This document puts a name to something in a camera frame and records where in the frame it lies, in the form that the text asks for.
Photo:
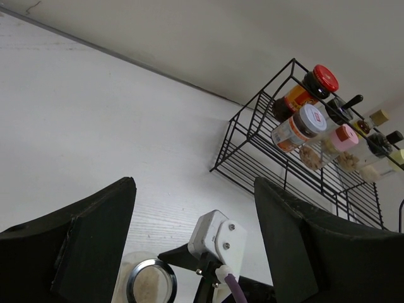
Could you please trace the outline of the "silver lid spice jar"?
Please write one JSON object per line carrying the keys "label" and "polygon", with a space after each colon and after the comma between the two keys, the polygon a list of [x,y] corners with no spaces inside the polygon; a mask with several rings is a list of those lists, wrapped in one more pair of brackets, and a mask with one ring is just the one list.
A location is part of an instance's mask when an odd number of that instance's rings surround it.
{"label": "silver lid spice jar", "polygon": [[271,132],[273,144],[289,153],[326,131],[327,123],[318,108],[307,104]]}

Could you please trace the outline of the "black cap seasoning jar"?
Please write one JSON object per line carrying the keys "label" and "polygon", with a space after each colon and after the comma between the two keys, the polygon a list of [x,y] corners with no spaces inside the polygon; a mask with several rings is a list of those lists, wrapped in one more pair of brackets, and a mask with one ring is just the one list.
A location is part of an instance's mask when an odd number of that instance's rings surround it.
{"label": "black cap seasoning jar", "polygon": [[345,102],[340,97],[334,97],[320,106],[319,110],[326,119],[327,129],[350,122],[354,118],[352,107],[362,102],[363,99],[362,95],[356,95],[348,102]]}

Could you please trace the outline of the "pink cap spice bottle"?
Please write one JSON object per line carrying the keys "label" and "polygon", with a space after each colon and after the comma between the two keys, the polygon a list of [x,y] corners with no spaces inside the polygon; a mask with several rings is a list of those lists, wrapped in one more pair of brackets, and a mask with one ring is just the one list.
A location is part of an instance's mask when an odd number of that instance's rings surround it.
{"label": "pink cap spice bottle", "polygon": [[358,143],[357,133],[348,124],[343,124],[305,143],[299,149],[300,161],[308,169],[319,170]]}

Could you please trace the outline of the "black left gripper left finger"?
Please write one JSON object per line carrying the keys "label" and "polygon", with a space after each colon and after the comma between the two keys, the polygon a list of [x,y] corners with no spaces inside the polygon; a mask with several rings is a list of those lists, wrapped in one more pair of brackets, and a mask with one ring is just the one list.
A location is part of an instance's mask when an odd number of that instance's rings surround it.
{"label": "black left gripper left finger", "polygon": [[1,232],[1,302],[111,302],[136,199],[123,177]]}

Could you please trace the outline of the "yellow oil bottle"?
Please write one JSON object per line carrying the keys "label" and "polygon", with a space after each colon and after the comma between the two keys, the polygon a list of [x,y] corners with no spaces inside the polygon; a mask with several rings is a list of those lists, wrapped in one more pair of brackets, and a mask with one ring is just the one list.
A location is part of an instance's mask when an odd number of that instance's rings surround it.
{"label": "yellow oil bottle", "polygon": [[367,136],[372,129],[384,124],[387,121],[389,121],[388,113],[385,110],[380,109],[365,119],[356,120],[353,122],[352,126],[358,134]]}

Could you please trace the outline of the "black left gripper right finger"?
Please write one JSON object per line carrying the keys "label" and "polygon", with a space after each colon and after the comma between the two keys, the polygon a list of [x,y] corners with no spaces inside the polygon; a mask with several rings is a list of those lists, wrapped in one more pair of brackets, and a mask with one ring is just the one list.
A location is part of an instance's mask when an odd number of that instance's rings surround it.
{"label": "black left gripper right finger", "polygon": [[254,200],[277,301],[403,301],[403,234],[340,218],[263,177]]}

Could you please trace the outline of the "black pump cap spice jar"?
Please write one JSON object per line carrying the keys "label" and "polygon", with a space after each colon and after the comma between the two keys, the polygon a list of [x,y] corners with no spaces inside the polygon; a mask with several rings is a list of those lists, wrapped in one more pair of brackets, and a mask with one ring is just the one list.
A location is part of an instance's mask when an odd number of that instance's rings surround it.
{"label": "black pump cap spice jar", "polygon": [[393,131],[388,135],[372,133],[366,139],[361,138],[358,145],[341,153],[336,162],[346,172],[353,172],[378,162],[393,152],[393,145],[402,141],[403,135]]}

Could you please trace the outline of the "wide glass jar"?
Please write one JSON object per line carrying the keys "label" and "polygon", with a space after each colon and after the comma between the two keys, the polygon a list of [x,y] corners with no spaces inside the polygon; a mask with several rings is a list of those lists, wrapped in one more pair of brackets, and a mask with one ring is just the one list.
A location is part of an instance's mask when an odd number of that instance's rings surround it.
{"label": "wide glass jar", "polygon": [[151,252],[135,251],[122,257],[113,303],[173,302],[177,277],[173,269]]}

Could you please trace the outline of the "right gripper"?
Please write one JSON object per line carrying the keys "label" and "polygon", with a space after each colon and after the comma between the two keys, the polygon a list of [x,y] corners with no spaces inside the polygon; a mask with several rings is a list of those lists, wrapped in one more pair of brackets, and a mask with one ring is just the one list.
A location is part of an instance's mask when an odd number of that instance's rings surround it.
{"label": "right gripper", "polygon": [[236,278],[230,269],[214,257],[193,256],[187,244],[161,252],[163,262],[201,276],[195,302],[276,302],[275,289],[271,285],[250,278]]}

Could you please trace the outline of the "red cap sauce bottle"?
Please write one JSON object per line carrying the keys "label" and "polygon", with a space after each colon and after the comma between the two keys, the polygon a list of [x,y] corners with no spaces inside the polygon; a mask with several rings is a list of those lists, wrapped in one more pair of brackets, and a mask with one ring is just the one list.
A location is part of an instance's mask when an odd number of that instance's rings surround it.
{"label": "red cap sauce bottle", "polygon": [[321,64],[306,73],[301,83],[302,86],[295,85],[286,95],[273,102],[272,114],[278,122],[286,121],[303,105],[314,105],[339,89],[336,76]]}

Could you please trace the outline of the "yellow cap spice bottle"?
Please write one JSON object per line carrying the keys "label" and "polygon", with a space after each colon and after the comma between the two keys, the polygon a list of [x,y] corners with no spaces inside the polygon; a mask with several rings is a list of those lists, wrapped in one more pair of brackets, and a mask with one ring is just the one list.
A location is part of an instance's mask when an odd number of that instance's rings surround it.
{"label": "yellow cap spice bottle", "polygon": [[361,178],[368,183],[380,181],[392,175],[403,175],[403,149],[392,152],[374,164],[359,170]]}

